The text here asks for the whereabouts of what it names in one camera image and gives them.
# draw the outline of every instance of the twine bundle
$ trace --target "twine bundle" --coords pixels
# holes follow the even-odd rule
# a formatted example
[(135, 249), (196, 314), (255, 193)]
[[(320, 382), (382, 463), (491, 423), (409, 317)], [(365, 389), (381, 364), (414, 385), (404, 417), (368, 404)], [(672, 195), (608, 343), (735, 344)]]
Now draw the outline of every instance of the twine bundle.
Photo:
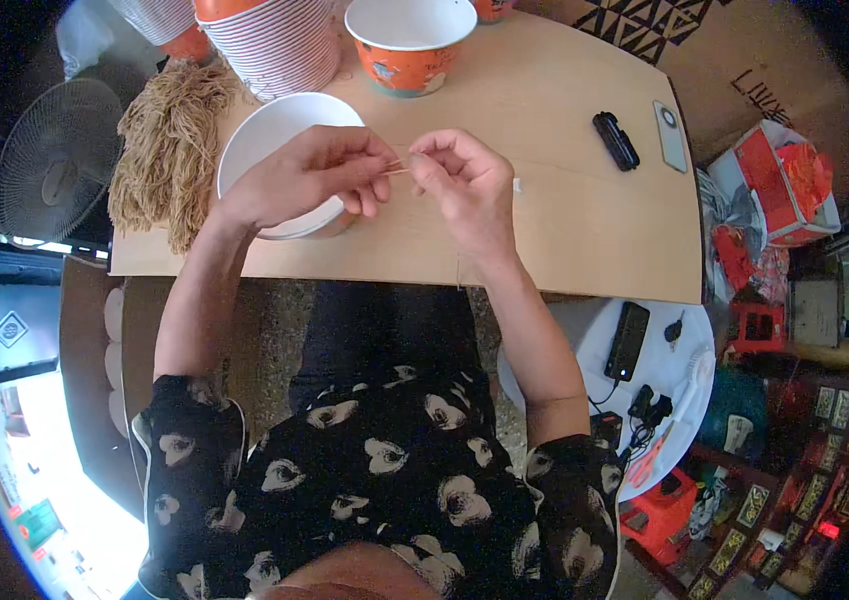
[(215, 119), (242, 86), (227, 66), (169, 67), (148, 81), (118, 123), (125, 149), (107, 212), (122, 232), (147, 232), (166, 221), (168, 246), (180, 255), (208, 216), (221, 151)]

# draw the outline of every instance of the person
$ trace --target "person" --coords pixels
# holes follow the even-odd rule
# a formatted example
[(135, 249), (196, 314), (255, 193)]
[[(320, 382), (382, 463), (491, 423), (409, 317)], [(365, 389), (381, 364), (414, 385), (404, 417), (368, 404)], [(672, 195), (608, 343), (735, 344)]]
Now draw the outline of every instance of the person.
[(158, 598), (601, 598), (618, 570), (625, 465), (589, 435), (575, 355), (516, 249), (514, 170), (462, 130), (410, 146), (473, 264), (526, 398), (520, 472), (495, 434), (467, 296), (452, 287), (323, 282), (288, 397), (293, 415), (249, 450), (212, 379), (249, 244), (337, 194), (374, 217), (397, 155), (364, 127), (313, 126), (210, 210), (168, 296), (149, 456)]

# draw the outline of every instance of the finger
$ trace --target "finger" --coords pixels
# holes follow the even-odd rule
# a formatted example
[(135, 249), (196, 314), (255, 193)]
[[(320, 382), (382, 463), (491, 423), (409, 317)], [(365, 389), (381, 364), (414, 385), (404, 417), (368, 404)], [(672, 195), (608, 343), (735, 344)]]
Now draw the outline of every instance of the finger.
[(433, 155), (439, 150), (450, 150), (466, 162), (502, 157), (464, 129), (431, 131), (416, 139), (408, 147), (408, 152), (426, 155)]
[(352, 215), (358, 216), (361, 214), (361, 197), (354, 190), (346, 192), (338, 192), (338, 199), (345, 206), (345, 210)]
[(361, 214), (366, 217), (374, 218), (378, 215), (378, 199), (375, 198), (375, 192), (372, 191), (370, 185), (362, 185), (358, 187), (358, 195), (361, 197)]
[(386, 204), (391, 200), (391, 181), (386, 176), (380, 176), (371, 181), (371, 190), (377, 201)]
[(322, 195), (329, 197), (360, 186), (370, 186), (372, 180), (385, 171), (387, 163), (388, 159), (381, 156), (363, 156), (330, 169), (316, 171), (314, 175)]
[(447, 171), (449, 175), (458, 175), (461, 173), (470, 174), (470, 169), (468, 168), (469, 162), (467, 162), (464, 158), (456, 154), (453, 150), (433, 150), (424, 152), (435, 162), (438, 162), (444, 170)]
[(367, 126), (314, 125), (296, 135), (294, 141), (302, 152), (324, 158), (321, 166), (340, 162), (347, 155), (382, 157), (385, 162), (398, 159), (394, 149)]
[(431, 156), (417, 152), (411, 154), (408, 168), (415, 183), (433, 196), (441, 198), (455, 192), (452, 176)]

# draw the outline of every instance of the red light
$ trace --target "red light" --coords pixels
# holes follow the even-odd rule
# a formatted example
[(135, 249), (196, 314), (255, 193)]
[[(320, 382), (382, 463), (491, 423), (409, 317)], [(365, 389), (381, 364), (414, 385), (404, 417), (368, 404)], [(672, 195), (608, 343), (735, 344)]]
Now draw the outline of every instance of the red light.
[(841, 530), (839, 529), (838, 525), (823, 521), (820, 525), (818, 525), (818, 533), (824, 536), (825, 538), (834, 540), (839, 536)]

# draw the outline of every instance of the black triangle pattern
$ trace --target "black triangle pattern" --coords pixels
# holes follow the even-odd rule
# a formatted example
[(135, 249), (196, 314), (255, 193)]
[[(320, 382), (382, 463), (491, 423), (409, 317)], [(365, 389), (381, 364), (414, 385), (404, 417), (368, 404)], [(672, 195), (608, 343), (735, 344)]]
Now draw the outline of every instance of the black triangle pattern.
[[(694, 33), (715, 0), (588, 0), (572, 27), (657, 65)], [(718, 0), (727, 5), (732, 0)]]

